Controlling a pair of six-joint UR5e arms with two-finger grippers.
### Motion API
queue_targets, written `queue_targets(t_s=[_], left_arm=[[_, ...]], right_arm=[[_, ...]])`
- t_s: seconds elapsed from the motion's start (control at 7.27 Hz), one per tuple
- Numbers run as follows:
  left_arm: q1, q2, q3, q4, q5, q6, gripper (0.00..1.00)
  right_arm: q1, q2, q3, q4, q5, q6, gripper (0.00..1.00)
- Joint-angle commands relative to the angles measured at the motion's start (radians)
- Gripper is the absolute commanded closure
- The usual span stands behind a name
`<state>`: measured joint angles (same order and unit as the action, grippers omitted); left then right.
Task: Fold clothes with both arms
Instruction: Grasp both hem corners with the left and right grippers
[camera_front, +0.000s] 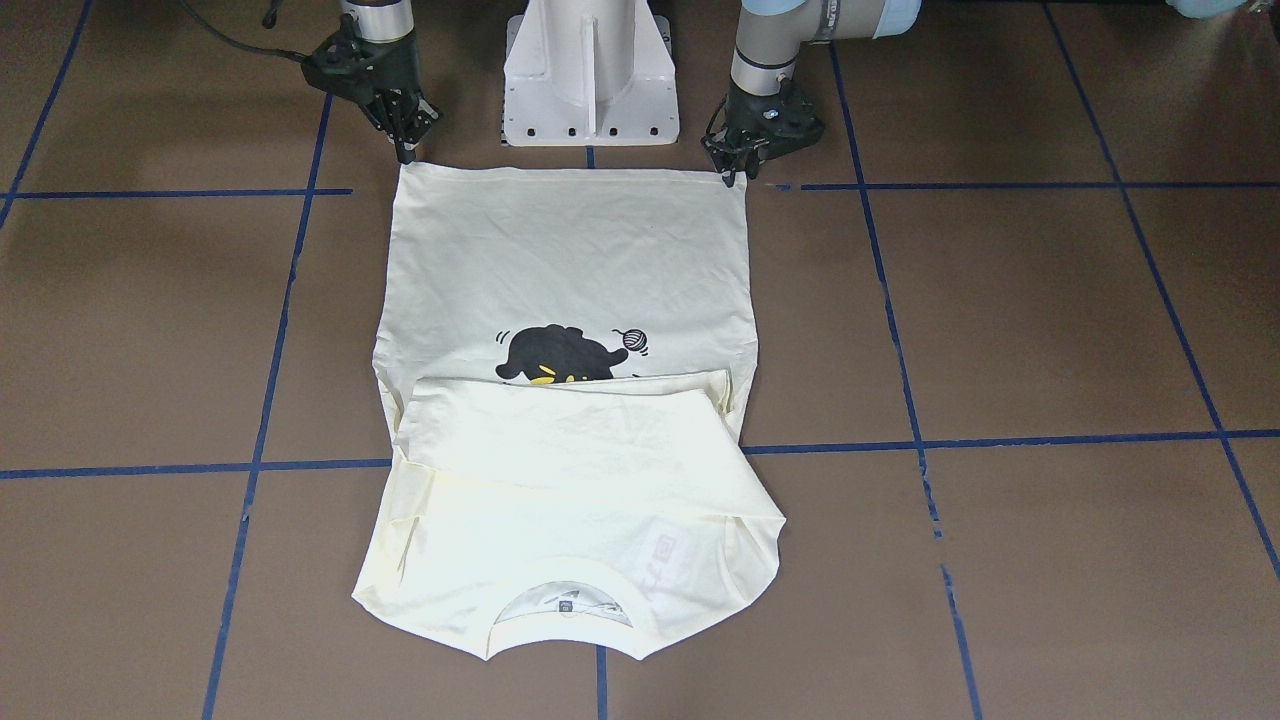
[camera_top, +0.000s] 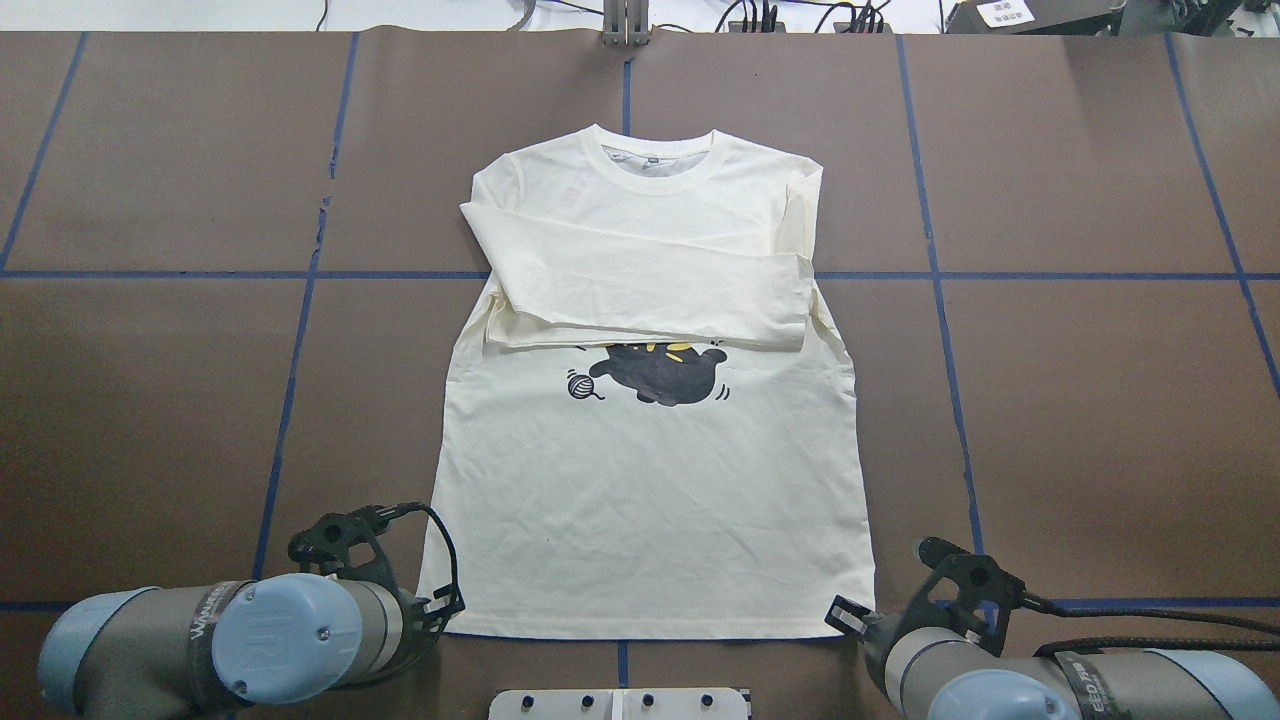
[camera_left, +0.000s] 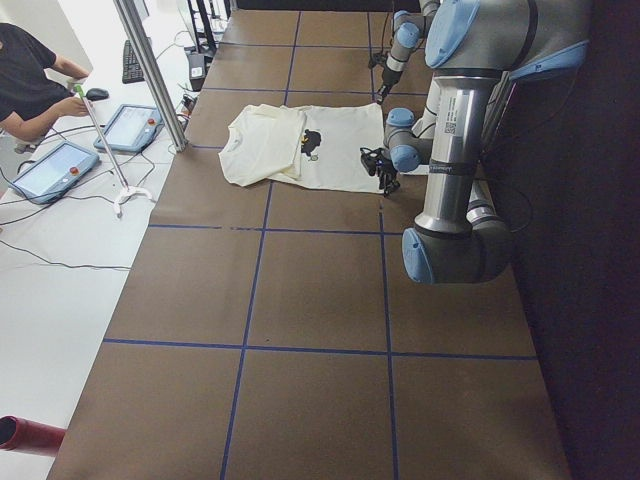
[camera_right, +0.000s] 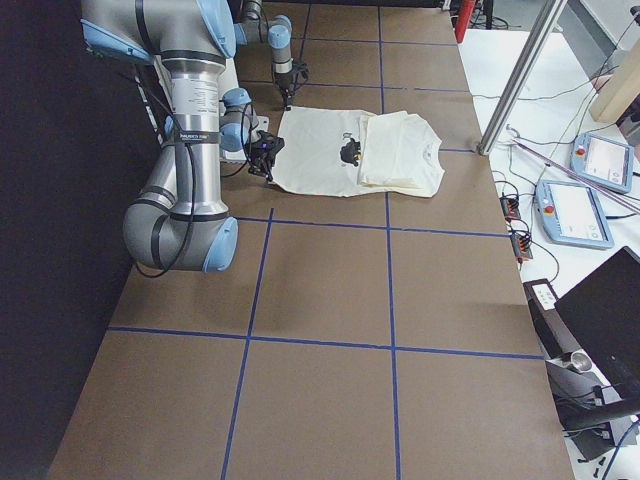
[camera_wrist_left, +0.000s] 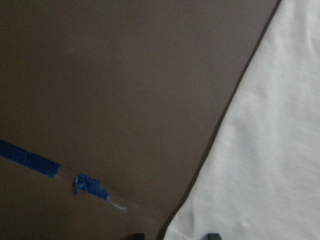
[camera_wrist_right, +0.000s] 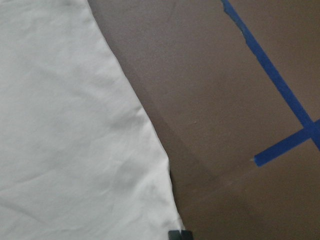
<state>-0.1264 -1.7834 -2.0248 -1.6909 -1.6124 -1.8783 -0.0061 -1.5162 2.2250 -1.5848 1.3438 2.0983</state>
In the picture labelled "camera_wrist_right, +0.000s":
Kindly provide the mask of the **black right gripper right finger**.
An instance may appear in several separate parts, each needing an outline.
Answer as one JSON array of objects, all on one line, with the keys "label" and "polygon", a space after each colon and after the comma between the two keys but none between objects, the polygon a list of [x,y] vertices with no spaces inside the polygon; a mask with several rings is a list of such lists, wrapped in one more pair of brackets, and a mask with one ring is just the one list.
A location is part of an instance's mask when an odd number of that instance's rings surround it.
[{"label": "black right gripper right finger", "polygon": [[181,233],[181,240],[193,240],[193,233],[189,230],[182,230]]}]

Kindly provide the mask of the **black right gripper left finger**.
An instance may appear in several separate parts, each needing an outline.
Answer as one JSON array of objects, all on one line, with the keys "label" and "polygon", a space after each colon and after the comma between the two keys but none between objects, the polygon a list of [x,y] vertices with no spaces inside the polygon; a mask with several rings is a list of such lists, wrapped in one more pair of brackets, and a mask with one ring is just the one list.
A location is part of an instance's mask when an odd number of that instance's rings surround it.
[{"label": "black right gripper left finger", "polygon": [[169,240],[181,240],[181,232],[179,230],[168,231]]}]

